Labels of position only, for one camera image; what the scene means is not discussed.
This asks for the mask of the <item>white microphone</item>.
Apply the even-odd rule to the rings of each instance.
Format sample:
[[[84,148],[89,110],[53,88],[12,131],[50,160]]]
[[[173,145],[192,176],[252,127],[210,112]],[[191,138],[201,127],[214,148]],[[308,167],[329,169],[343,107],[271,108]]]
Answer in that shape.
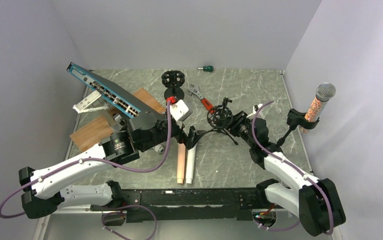
[[[197,146],[195,145],[189,149],[186,154],[185,183],[188,185],[191,185],[194,179],[196,149]]]

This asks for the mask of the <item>black mini tripod stand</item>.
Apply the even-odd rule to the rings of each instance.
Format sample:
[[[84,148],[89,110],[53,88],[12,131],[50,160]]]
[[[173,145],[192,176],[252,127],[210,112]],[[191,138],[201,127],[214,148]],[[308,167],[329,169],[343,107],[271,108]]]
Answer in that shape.
[[[227,131],[228,126],[233,122],[234,118],[232,111],[230,108],[228,108],[228,104],[232,102],[232,99],[224,97],[222,104],[216,105],[208,111],[206,120],[212,129],[205,131],[201,136],[197,138],[196,142],[198,142],[206,134],[216,132],[229,137],[236,146],[239,145],[239,143],[234,140]]]

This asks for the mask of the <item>black shock mount desk stand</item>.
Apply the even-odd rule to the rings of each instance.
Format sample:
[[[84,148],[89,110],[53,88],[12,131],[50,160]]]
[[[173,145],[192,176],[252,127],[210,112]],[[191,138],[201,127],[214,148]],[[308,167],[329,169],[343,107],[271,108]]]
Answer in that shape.
[[[185,74],[179,70],[168,70],[161,75],[161,82],[166,87],[164,98],[168,100],[170,97],[176,97],[178,100],[183,100],[185,97],[184,91],[181,89],[185,83]]]

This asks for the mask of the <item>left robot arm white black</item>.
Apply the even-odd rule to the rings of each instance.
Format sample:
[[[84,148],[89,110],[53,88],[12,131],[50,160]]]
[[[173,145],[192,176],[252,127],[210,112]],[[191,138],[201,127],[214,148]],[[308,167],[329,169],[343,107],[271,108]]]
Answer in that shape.
[[[38,219],[71,206],[96,205],[108,210],[124,207],[127,203],[118,182],[109,180],[100,185],[74,185],[74,182],[112,168],[151,173],[164,164],[167,151],[155,167],[138,169],[127,167],[126,164],[139,159],[140,152],[160,143],[166,142],[169,146],[172,138],[191,149],[205,134],[205,130],[197,130],[194,126],[185,134],[183,127],[176,123],[170,113],[161,119],[151,115],[145,117],[138,127],[129,124],[126,129],[112,133],[84,152],[54,166],[38,170],[22,168],[18,176],[23,191],[23,213],[30,219]]]

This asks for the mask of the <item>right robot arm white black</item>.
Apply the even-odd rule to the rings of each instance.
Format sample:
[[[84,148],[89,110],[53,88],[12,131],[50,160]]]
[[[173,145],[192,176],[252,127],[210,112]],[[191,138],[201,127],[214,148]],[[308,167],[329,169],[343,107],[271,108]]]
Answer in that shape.
[[[256,185],[258,206],[279,205],[295,215],[305,231],[314,237],[328,234],[346,222],[334,182],[328,178],[319,179],[288,160],[282,149],[270,142],[264,119],[249,118],[241,111],[227,119],[226,129],[248,144],[255,164],[277,177]]]

